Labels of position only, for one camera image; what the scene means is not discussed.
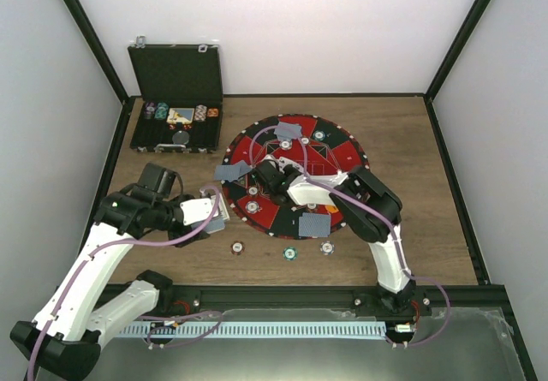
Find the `dealt cards bottom seat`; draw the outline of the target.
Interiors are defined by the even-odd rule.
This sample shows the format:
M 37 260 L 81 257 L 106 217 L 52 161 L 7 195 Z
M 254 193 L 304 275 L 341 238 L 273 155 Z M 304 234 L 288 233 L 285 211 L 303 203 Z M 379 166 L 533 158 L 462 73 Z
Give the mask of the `dealt cards bottom seat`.
M 298 235 L 305 238 L 323 238 L 331 234 L 329 214 L 303 213 L 299 217 Z

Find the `dealt cards seat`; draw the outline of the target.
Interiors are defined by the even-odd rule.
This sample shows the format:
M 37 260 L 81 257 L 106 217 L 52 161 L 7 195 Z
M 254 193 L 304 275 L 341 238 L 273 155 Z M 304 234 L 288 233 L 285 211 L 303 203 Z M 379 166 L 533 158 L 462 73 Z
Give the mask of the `dealt cards seat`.
M 298 235 L 305 238 L 323 238 L 331 234 L 329 214 L 303 213 L 299 217 Z
M 274 134 L 279 140 L 296 140 L 302 136 L 300 124 L 279 122 L 274 128 Z
M 213 179 L 215 181 L 234 182 L 252 170 L 253 168 L 243 160 L 235 164 L 218 165 L 214 171 Z

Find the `teal chips top seat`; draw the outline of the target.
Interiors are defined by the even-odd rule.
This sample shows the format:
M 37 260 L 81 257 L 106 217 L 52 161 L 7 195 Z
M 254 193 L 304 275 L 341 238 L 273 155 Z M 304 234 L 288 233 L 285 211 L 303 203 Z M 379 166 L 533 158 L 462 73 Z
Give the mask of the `teal chips top seat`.
M 313 134 L 313 138 L 317 141 L 322 141 L 325 138 L 325 133 L 323 131 L 316 131 Z

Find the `red black chip stack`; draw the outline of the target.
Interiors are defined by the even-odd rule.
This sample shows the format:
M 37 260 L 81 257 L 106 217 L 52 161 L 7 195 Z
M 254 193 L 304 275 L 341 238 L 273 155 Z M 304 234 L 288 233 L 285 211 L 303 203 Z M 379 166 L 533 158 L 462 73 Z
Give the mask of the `red black chip stack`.
M 241 255 L 245 250 L 245 246 L 242 242 L 240 241 L 235 241 L 232 243 L 231 247 L 230 247 L 230 251 L 234 254 L 234 255 Z

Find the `white purple chip stack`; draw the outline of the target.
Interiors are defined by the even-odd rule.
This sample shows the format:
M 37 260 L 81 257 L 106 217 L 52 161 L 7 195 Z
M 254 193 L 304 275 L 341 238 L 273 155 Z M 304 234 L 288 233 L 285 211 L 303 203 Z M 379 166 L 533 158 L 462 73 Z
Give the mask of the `white purple chip stack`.
M 323 255 L 332 255 L 335 251 L 335 245 L 331 241 L 322 241 L 319 248 Z

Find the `dealt cards top seat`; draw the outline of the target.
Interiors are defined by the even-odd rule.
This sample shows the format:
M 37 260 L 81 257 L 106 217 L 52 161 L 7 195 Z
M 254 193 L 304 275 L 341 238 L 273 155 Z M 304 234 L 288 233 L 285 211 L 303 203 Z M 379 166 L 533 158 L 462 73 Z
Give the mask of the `dealt cards top seat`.
M 300 124 L 279 122 L 274 128 L 274 134 L 279 140 L 296 140 L 302 136 Z

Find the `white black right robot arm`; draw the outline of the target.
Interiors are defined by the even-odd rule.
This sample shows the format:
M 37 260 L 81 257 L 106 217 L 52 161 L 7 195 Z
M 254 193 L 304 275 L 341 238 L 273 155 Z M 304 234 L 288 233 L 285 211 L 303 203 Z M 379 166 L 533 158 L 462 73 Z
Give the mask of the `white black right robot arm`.
M 402 202 L 370 170 L 357 165 L 311 176 L 291 160 L 268 157 L 255 165 L 252 176 L 279 205 L 335 206 L 370 247 L 381 307 L 392 315 L 410 307 L 416 285 L 402 250 Z

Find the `blue backed card deck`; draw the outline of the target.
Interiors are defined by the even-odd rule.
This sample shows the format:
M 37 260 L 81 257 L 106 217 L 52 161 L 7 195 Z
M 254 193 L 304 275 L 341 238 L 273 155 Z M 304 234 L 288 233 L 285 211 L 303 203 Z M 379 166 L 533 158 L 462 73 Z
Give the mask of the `blue backed card deck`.
M 229 221 L 229 216 L 226 215 L 218 215 L 215 216 L 204 228 L 204 231 L 207 234 L 214 234 L 218 231 L 221 231 L 225 229 L 226 223 Z

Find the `white blue chips top seat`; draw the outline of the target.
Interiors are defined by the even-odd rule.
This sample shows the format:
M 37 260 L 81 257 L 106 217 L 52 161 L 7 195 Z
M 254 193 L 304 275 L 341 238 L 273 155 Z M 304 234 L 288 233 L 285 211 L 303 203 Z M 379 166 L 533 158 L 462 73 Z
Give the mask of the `white blue chips top seat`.
M 280 140 L 279 147 L 284 151 L 290 150 L 292 147 L 292 140 Z

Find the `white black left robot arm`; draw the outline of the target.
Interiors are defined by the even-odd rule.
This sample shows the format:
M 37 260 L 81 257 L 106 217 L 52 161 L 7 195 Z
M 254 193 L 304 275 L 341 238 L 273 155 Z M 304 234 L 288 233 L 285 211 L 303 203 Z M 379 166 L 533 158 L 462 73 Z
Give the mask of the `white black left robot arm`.
M 182 184 L 177 172 L 148 163 L 137 182 L 101 200 L 86 243 L 54 295 L 32 320 L 17 322 L 10 332 L 28 360 L 27 380 L 41 368 L 83 380 L 125 327 L 148 312 L 164 316 L 174 308 L 173 282 L 154 271 L 139 275 L 101 307 L 97 302 L 133 247 L 183 247 L 221 214 L 217 187 L 202 187 L 198 198 L 172 197 L 175 184 Z

